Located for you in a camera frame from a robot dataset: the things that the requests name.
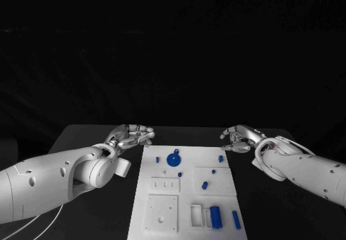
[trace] blue disc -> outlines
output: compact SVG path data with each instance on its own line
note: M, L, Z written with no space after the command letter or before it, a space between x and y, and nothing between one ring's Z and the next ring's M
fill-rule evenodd
M181 156L175 153L172 153L169 156L168 156L168 164L172 166L172 167L176 167L179 164L181 164Z

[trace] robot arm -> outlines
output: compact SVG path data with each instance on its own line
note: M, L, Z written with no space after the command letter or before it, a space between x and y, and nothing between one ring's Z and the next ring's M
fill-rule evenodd
M256 148L253 164L276 180L289 179L322 198L346 206L346 165L303 151L282 136L267 138L254 128L228 128L221 139L231 135L222 150L246 153Z
M132 163L120 154L136 145L152 145L155 130L122 125L104 143L34 157L0 171L0 224L32 218L101 188Z

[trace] table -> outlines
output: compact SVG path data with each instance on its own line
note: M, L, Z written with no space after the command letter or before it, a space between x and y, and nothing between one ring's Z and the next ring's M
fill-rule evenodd
M116 127L116 125L70 125L49 153L103 143ZM228 137L220 139L225 127L150 127L156 132L152 139L155 145L220 147L230 143ZM283 129L258 130L269 137L280 135L293 139ZM123 153L122 157L132 161L127 177L114 175L103 188L84 193L64 205L60 217L39 240L127 239L142 156L143 146L136 146ZM248 153L228 151L227 158L250 240L346 238L346 215L338 204L299 188L289 180L280 182L271 179L251 164L254 150ZM34 239L48 227L58 210L60 208L45 213L11 240ZM0 239L31 220L2 224Z

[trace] black background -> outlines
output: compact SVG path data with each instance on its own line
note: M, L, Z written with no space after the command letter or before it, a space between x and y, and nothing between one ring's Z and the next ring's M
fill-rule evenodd
M28 1L2 9L0 125L19 159L47 154L71 124L246 124L286 129L344 161L345 3Z

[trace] small blue piece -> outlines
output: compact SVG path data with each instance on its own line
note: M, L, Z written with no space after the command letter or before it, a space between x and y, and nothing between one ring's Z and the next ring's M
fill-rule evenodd
M211 225L214 229L222 229L222 215L218 206L211 207Z
M207 190L208 189L208 182L204 182L202 188Z
M241 227L237 211L233 211L233 218L234 218L234 223L235 223L237 229L241 229L243 227Z
M176 167L179 164L181 164L181 156L179 156L179 150L176 149L175 150L175 153L172 153L169 156L168 156L168 164L172 166L172 167Z

